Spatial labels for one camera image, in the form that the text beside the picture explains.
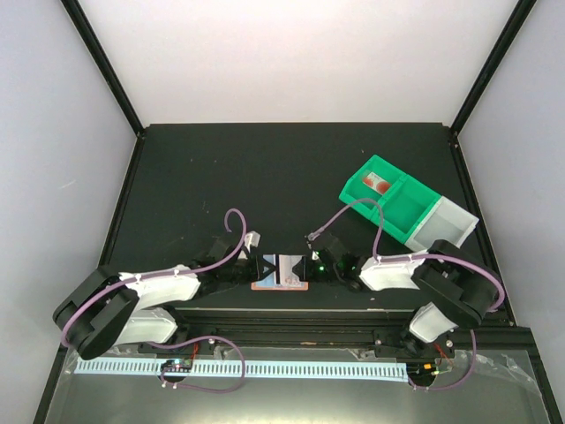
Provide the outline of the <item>white floral credit card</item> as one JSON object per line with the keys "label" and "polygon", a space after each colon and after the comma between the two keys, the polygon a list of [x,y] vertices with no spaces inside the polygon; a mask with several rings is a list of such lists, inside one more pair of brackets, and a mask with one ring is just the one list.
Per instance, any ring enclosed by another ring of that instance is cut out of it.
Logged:
{"label": "white floral credit card", "polygon": [[305,282],[298,279],[292,273],[291,256],[292,255],[278,256],[279,277],[277,278],[277,283],[285,289],[303,288],[305,287]]}

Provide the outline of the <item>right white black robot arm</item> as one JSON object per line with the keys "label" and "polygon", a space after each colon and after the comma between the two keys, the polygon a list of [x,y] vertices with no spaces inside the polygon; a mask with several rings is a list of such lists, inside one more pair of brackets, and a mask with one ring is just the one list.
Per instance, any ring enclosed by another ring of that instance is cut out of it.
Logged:
{"label": "right white black robot arm", "polygon": [[412,254],[371,257],[349,252],[341,241],[321,236],[311,253],[293,261],[290,272],[307,283],[339,283],[353,291],[420,292],[426,303],[393,336],[381,341],[410,356],[428,351],[441,336],[455,329],[477,329],[486,314],[504,302],[500,278],[445,239]]}

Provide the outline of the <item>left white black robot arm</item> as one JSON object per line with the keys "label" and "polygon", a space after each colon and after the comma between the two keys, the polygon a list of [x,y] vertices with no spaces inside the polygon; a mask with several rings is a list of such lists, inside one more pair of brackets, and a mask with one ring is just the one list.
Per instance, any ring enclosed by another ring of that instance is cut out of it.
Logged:
{"label": "left white black robot arm", "polygon": [[255,231],[218,238],[189,264],[144,273],[95,269],[54,311],[62,343],[83,360],[118,345],[148,342],[169,352],[188,345],[189,330],[169,311],[175,302],[202,298],[222,286],[257,284],[277,275],[276,258],[258,255]]}

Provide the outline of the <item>brown leather card holder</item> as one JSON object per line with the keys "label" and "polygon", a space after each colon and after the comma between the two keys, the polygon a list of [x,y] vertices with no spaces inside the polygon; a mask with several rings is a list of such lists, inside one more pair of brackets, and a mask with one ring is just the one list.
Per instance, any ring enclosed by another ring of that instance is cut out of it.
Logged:
{"label": "brown leather card holder", "polygon": [[251,283],[253,291],[305,292],[309,284],[303,280],[303,256],[266,254],[262,256],[262,278]]}

